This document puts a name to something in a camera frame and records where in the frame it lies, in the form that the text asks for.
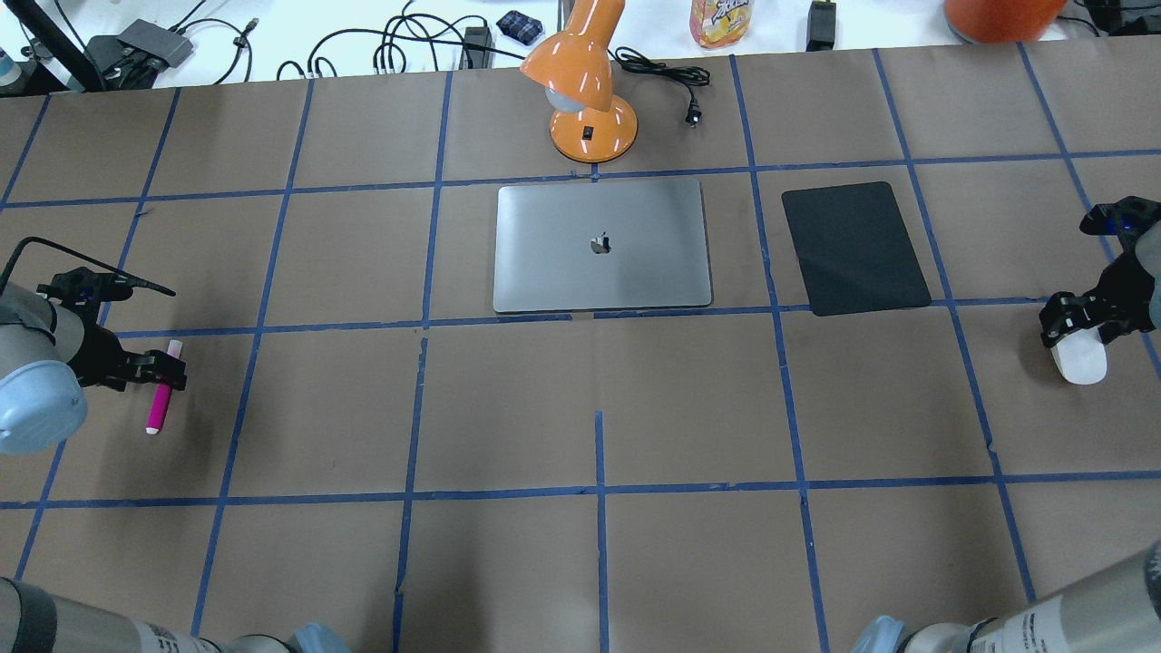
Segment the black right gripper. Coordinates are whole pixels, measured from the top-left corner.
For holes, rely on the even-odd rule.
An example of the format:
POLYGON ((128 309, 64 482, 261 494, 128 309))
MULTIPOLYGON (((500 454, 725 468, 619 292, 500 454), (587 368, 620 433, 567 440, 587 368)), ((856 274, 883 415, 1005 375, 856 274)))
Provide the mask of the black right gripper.
POLYGON ((1122 252, 1099 274, 1098 290, 1050 295, 1039 313, 1043 346, 1054 350, 1075 340, 1082 347, 1106 347, 1104 340, 1152 332, 1158 328, 1158 318, 1153 316, 1154 293, 1156 277, 1145 268, 1135 252, 1122 252))

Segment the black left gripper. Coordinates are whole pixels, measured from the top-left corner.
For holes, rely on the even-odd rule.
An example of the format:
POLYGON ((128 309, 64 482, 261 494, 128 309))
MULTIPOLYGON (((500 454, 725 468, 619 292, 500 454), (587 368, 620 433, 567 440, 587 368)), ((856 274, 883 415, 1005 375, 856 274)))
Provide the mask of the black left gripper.
POLYGON ((111 330, 82 321, 82 343, 67 363, 81 388, 104 387, 123 390, 125 383, 158 385, 183 390, 186 364, 165 351, 125 352, 111 330))

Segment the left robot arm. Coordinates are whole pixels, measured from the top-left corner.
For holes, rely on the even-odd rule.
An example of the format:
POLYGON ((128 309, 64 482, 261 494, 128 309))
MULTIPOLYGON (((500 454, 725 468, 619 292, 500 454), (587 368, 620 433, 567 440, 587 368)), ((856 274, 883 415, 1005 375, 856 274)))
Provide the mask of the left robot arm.
MULTIPOLYGON (((68 301, 53 302, 46 288, 3 289, 3 454, 26 455, 66 442, 82 426, 88 404, 82 373, 98 385, 122 389, 156 383, 163 392, 185 385, 175 342, 165 350, 127 352, 111 332, 82 316, 68 301)), ((286 639, 240 636, 229 643, 186 636, 149 620, 129 619, 59 598, 42 588, 3 577, 5 652, 344 652, 331 627, 311 620, 286 639)))

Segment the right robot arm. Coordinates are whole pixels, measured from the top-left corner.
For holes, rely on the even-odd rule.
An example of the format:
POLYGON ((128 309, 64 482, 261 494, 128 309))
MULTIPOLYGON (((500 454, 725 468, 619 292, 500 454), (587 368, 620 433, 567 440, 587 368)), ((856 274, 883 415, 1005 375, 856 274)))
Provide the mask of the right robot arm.
MULTIPOLYGON (((1158 323, 1158 224, 1124 247, 1108 273, 1142 278, 1145 318, 1158 323)), ((1106 374, 1106 353, 1098 326, 1048 326, 1050 352, 1057 369, 1069 382, 1091 385, 1106 374)), ((871 620, 851 652, 1158 652, 1158 539, 1148 547, 1103 571, 998 619, 965 625, 930 624, 908 629, 903 620, 882 615, 871 620)))

